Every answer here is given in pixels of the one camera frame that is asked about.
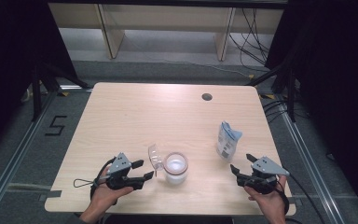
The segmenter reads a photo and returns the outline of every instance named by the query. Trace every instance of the human hand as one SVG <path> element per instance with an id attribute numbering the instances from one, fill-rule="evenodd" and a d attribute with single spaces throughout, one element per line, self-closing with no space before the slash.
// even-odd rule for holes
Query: human hand
<path id="1" fill-rule="evenodd" d="M 108 169 L 109 167 L 106 167 L 101 176 L 106 175 Z M 108 188 L 105 183 L 100 184 L 92 195 L 89 207 L 83 212 L 80 219 L 86 223 L 97 222 L 119 197 L 131 192 L 133 192 L 132 187 L 114 190 Z"/>
<path id="2" fill-rule="evenodd" d="M 279 176 L 279 184 L 277 184 L 277 190 L 283 191 L 286 184 L 286 176 Z M 269 194 L 261 194 L 254 189 L 245 186 L 245 191 L 250 195 L 250 201 L 256 201 L 270 224 L 286 223 L 284 217 L 284 202 L 280 194 L 273 190 Z"/>

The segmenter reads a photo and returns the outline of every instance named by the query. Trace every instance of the black cable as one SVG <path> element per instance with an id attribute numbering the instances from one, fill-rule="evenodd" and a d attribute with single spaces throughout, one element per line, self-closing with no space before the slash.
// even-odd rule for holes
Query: black cable
<path id="1" fill-rule="evenodd" d="M 266 57 L 266 55 L 265 55 L 265 52 L 264 52 L 263 48 L 261 47 L 262 44 L 261 44 L 261 42 L 260 42 L 260 39 L 258 38 L 257 22 L 255 21 L 256 12 L 257 12 L 257 9 L 254 8 L 255 33 L 253 33 L 253 36 L 254 36 L 254 38 L 255 38 L 257 44 L 258 44 L 258 47 L 259 47 L 259 49 L 260 49 L 260 53 L 261 53 L 261 55 L 263 56 L 264 61 L 265 61 L 265 60 L 267 59 L 267 57 Z"/>
<path id="2" fill-rule="evenodd" d="M 321 222 L 324 224 L 324 218 L 322 217 L 322 214 L 319 212 L 318 208 L 316 207 L 315 203 L 313 202 L 312 198 L 308 195 L 308 193 L 305 191 L 305 189 L 301 186 L 301 184 L 297 181 L 297 179 L 293 176 L 292 173 L 290 173 L 290 176 L 292 177 L 292 179 L 297 183 L 297 185 L 301 188 L 301 190 L 304 192 L 305 196 L 308 198 L 308 200 L 310 201 L 310 204 L 312 205 L 313 209 L 315 210 L 316 214 L 318 215 L 319 219 L 321 220 Z"/>
<path id="3" fill-rule="evenodd" d="M 280 103 L 280 102 L 286 102 L 286 101 L 282 101 L 282 100 L 274 101 L 274 102 L 268 103 L 266 105 L 263 105 L 263 107 L 266 107 L 266 106 L 269 106 L 269 105 L 272 105 L 272 104 L 277 104 L 277 103 Z"/>
<path id="4" fill-rule="evenodd" d="M 273 188 L 273 190 L 275 190 L 281 196 L 284 203 L 284 214 L 286 215 L 287 212 L 289 211 L 289 206 L 290 206 L 289 199 L 286 197 L 283 190 L 278 190 L 276 188 Z"/>
<path id="5" fill-rule="evenodd" d="M 264 63 L 261 59 L 257 58 L 253 53 L 249 52 L 248 50 L 246 50 L 243 46 L 244 44 L 246 43 L 246 40 L 245 40 L 245 43 L 243 43 L 243 45 L 241 46 L 240 44 L 238 44 L 234 38 L 232 37 L 232 35 L 229 35 L 229 37 L 231 38 L 231 40 L 234 42 L 234 44 L 237 46 L 237 48 L 246 53 L 247 55 L 249 55 L 251 58 L 253 58 L 255 61 L 257 61 L 258 63 Z"/>
<path id="6" fill-rule="evenodd" d="M 266 114 L 266 113 L 269 112 L 273 107 L 278 106 L 278 105 L 284 105 L 285 103 L 286 103 L 286 101 L 282 101 L 282 102 L 280 102 L 280 103 L 277 103 L 276 105 L 272 105 L 272 106 L 270 106 L 269 108 L 265 109 L 265 110 L 264 110 L 264 113 Z"/>
<path id="7" fill-rule="evenodd" d="M 246 66 L 242 61 L 242 51 L 240 53 L 240 60 L 241 60 L 242 66 L 247 68 L 247 69 L 254 70 L 254 71 L 257 71 L 257 72 L 267 72 L 267 71 L 264 71 L 264 70 L 259 70 L 259 69 L 255 69 L 255 68 L 251 68 L 251 67 Z"/>
<path id="8" fill-rule="evenodd" d="M 275 120 L 277 117 L 279 117 L 280 115 L 284 114 L 287 112 L 287 110 L 284 110 L 284 111 L 277 111 L 279 112 L 279 114 L 277 116 L 275 116 L 274 118 L 272 118 L 268 123 L 271 123 L 273 120 Z"/>
<path id="9" fill-rule="evenodd" d="M 249 33 L 249 34 L 246 36 L 246 38 L 245 38 L 245 36 L 243 36 L 243 34 L 241 34 L 242 38 L 245 40 L 245 42 L 248 43 L 248 45 L 249 45 L 250 47 L 252 47 L 252 48 L 254 48 L 254 49 L 258 49 L 258 47 L 256 47 L 255 45 L 253 45 L 251 42 L 248 42 L 249 35 L 250 35 L 250 33 Z"/>
<path id="10" fill-rule="evenodd" d="M 279 114 L 279 113 L 282 113 L 282 112 L 284 113 L 284 112 L 286 112 L 286 110 L 274 111 L 274 112 L 272 112 L 272 113 L 267 114 L 266 117 L 269 117 L 269 116 L 274 115 L 274 114 Z"/>
<path id="11" fill-rule="evenodd" d="M 255 39 L 257 45 L 259 46 L 259 48 L 253 46 L 253 45 L 250 44 L 249 42 L 248 42 L 248 44 L 251 45 L 251 46 L 253 46 L 255 49 L 259 49 L 259 50 L 260 50 L 260 53 L 261 53 L 261 55 L 263 56 L 263 59 L 264 59 L 264 61 L 265 61 L 265 60 L 266 60 L 266 55 L 265 55 L 265 51 L 263 50 L 263 47 L 264 47 L 265 49 L 267 49 L 267 48 L 260 43 L 260 40 L 259 40 L 259 38 L 258 38 L 257 24 L 256 24 L 256 22 L 255 22 L 256 9 L 254 9 L 254 20 L 253 20 L 253 22 L 252 22 L 252 25 L 251 25 L 251 23 L 249 22 L 248 18 L 246 17 L 245 11 L 244 11 L 243 9 L 242 9 L 242 14 L 243 14 L 244 18 L 246 19 L 246 23 L 247 23 L 248 26 L 249 26 L 249 34 L 252 34 L 252 36 L 254 37 L 254 39 Z"/>
<path id="12" fill-rule="evenodd" d="M 282 184 L 279 181 L 277 181 L 277 183 L 279 184 L 279 186 L 281 186 L 282 192 L 284 193 L 284 187 L 282 186 Z"/>

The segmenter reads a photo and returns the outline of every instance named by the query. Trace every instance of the glass cup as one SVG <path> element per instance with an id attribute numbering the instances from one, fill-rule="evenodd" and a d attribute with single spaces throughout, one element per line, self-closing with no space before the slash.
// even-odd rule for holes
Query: glass cup
<path id="1" fill-rule="evenodd" d="M 178 185 L 183 183 L 187 177 L 187 157 L 180 152 L 172 152 L 164 159 L 164 170 L 167 181 Z"/>

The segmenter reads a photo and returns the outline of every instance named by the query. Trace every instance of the table surface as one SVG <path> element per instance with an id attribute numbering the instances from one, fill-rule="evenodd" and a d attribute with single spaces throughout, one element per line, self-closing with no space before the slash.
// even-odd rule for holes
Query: table surface
<path id="1" fill-rule="evenodd" d="M 212 100 L 205 101 L 202 94 Z M 118 200 L 109 213 L 151 215 L 259 215 L 257 204 L 237 186 L 230 163 L 216 152 L 222 121 L 243 133 L 232 164 L 252 172 L 246 153 L 280 163 L 269 126 L 254 87 L 98 83 L 95 85 L 48 198 L 50 212 L 82 212 L 90 202 L 90 186 L 74 188 L 77 178 L 92 180 L 118 153 L 130 161 L 144 160 L 129 176 L 153 171 L 148 147 L 157 144 L 161 156 L 180 151 L 188 158 L 186 181 L 166 182 L 164 172 Z M 286 195 L 291 197 L 288 186 Z M 296 211 L 290 205 L 288 215 Z"/>

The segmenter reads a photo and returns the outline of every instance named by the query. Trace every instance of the plastic bag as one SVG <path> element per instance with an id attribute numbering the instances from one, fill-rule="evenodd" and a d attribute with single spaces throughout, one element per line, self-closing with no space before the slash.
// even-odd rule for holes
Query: plastic bag
<path id="1" fill-rule="evenodd" d="M 216 151 L 223 160 L 232 160 L 237 149 L 238 140 L 241 137 L 242 132 L 232 130 L 227 122 L 222 122 L 219 129 Z"/>

